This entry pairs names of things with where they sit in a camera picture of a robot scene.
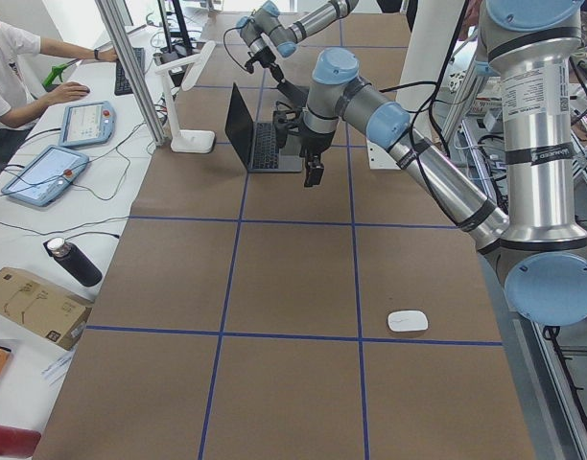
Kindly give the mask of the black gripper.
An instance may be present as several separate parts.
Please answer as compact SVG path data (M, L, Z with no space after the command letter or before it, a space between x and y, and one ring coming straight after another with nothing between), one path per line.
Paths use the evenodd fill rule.
M304 187L311 188L321 182L324 172L324 165L321 162L321 155L331 147L334 132L318 132L312 130L305 121L308 110L302 108L302 120L298 136L289 136L286 146L280 150L296 151L298 156L304 160L305 179Z
M248 51L249 59L245 63L245 70L248 73L254 72L254 64L258 62L262 68L270 69L270 74L274 80L281 84L285 81L285 76L281 67L276 64L276 57L270 47L266 46L259 51Z

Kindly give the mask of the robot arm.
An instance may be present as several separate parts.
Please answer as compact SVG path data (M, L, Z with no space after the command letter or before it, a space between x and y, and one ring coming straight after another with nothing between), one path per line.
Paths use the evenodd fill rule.
M350 51L324 49L295 123L305 185L319 184L339 122L381 148L474 240L507 304L545 326L587 318L587 231L576 221L568 58L581 41L576 1L486 1L476 54L500 80L503 153L476 141L449 154L360 74Z
M356 0L327 1L291 25L284 26L280 20L280 10L273 1L266 1L250 15L240 18L235 26L247 46L248 60L243 68L253 74L254 64L258 62L262 68L270 71L278 83L286 82L266 39L282 58L288 58L297 50L299 43L323 31L337 20L344 19L357 6Z

